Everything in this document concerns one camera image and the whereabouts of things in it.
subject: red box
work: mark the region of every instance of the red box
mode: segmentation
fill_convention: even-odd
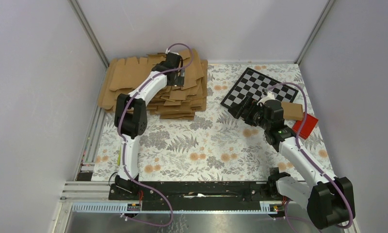
[[[317,124],[317,122],[318,122],[317,118],[311,116],[310,114],[307,114],[307,120],[303,126],[303,129],[300,132],[300,137],[303,139],[307,139],[308,136],[311,134],[312,130],[314,129],[315,125]],[[292,130],[294,130],[294,132],[297,132],[298,129],[300,128],[301,123],[302,121],[298,120],[292,127]]]

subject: black and white checkerboard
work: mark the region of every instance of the black and white checkerboard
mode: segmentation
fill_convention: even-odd
[[[226,108],[233,107],[234,104],[239,104],[245,96],[251,96],[255,100],[261,99],[263,89],[274,86],[280,83],[279,81],[261,74],[251,68],[247,68],[232,89],[221,101],[221,105]],[[272,90],[276,100],[284,102],[293,102],[298,94],[298,90],[282,85]]]

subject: stack of cardboard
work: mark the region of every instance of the stack of cardboard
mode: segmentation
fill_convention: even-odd
[[[178,52],[184,64],[193,62],[184,70],[184,86],[167,86],[160,90],[147,106],[152,115],[160,119],[194,119],[196,111],[204,111],[207,105],[207,60],[200,60],[193,49]],[[165,60],[165,54],[148,57],[113,59],[98,98],[98,105],[107,112],[115,112],[117,97],[136,89],[150,74],[151,69]]]

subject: table surface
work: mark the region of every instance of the table surface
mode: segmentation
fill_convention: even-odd
[[[295,64],[209,65],[207,110],[195,119],[160,120],[148,116],[141,138],[138,168],[141,181],[265,181],[270,167],[279,167],[303,180],[293,165],[265,141],[264,131],[234,119],[221,100],[247,67],[280,82],[300,85],[307,94],[300,69]],[[314,116],[309,97],[307,112]],[[304,104],[298,93],[294,103]],[[294,121],[286,121],[292,127]],[[303,140],[312,155],[332,170],[318,125]],[[113,114],[107,114],[97,150],[92,181],[107,181],[118,171],[120,140]]]

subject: small cardboard box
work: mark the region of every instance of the small cardboard box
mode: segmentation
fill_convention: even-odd
[[[303,106],[299,103],[281,102],[284,109],[285,120],[302,120],[304,117]]]
[[[310,136],[313,129],[315,128],[315,125],[317,124],[317,122],[318,122],[317,118],[315,118],[310,114],[307,114],[306,122],[300,132],[300,137],[302,137],[303,139],[307,139]],[[301,123],[303,122],[300,120],[296,121],[296,123],[292,127],[292,130],[294,130],[294,132],[297,132],[301,126]]]

